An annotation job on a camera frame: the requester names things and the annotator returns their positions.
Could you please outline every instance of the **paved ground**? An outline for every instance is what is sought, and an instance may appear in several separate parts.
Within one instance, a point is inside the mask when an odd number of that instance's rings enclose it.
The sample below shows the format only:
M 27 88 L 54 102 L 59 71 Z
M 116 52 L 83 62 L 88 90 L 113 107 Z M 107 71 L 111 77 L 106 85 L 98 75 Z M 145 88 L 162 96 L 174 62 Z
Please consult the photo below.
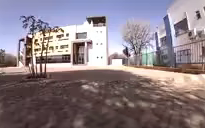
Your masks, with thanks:
M 179 86 L 169 79 L 179 74 L 155 72 L 110 67 L 51 72 L 47 80 L 0 76 L 0 128 L 205 128 L 205 85 Z

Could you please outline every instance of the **sky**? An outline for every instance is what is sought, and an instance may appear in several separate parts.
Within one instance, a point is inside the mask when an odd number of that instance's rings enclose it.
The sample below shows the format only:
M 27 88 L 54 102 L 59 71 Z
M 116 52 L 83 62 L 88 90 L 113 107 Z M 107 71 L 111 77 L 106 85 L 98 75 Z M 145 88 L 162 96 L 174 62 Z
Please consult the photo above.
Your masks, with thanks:
M 121 28 L 128 19 L 162 22 L 173 0 L 0 0 L 0 48 L 16 55 L 26 35 L 21 15 L 34 15 L 52 26 L 83 24 L 87 16 L 107 16 L 109 54 L 122 53 Z

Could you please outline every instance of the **white building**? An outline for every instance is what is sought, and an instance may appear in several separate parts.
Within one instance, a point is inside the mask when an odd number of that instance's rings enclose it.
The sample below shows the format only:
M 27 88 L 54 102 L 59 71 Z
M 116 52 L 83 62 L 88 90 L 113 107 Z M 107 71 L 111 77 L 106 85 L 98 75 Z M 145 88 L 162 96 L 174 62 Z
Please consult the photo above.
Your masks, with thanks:
M 108 28 L 105 16 L 87 17 L 82 25 L 61 28 L 64 32 L 50 33 L 50 35 L 47 33 L 45 40 L 41 33 L 36 34 L 32 41 L 36 63 L 40 62 L 42 42 L 47 42 L 49 39 L 47 51 L 49 67 L 108 64 Z M 43 56 L 45 59 L 46 50 L 43 51 Z
M 167 49 L 170 65 L 205 63 L 205 0 L 174 0 L 163 23 L 157 42 Z

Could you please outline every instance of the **yellow facade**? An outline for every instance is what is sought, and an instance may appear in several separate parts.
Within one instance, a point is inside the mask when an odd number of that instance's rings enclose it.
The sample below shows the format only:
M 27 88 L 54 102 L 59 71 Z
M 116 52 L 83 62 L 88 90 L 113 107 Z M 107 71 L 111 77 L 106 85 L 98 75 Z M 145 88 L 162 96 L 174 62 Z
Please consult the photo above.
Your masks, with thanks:
M 71 54 L 71 40 L 67 32 L 51 33 L 50 36 L 47 33 L 43 40 L 43 35 L 37 33 L 33 39 L 33 53 L 36 57 L 39 57 L 42 52 L 42 43 L 46 47 L 48 43 L 48 56 L 54 55 L 70 55 Z

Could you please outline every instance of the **metal fence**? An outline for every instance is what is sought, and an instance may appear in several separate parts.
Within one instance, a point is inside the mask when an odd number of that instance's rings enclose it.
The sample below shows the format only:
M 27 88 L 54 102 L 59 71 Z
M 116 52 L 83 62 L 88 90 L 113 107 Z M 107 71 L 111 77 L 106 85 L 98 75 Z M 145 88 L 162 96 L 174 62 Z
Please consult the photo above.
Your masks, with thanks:
M 205 68 L 205 39 L 130 57 L 128 65 Z

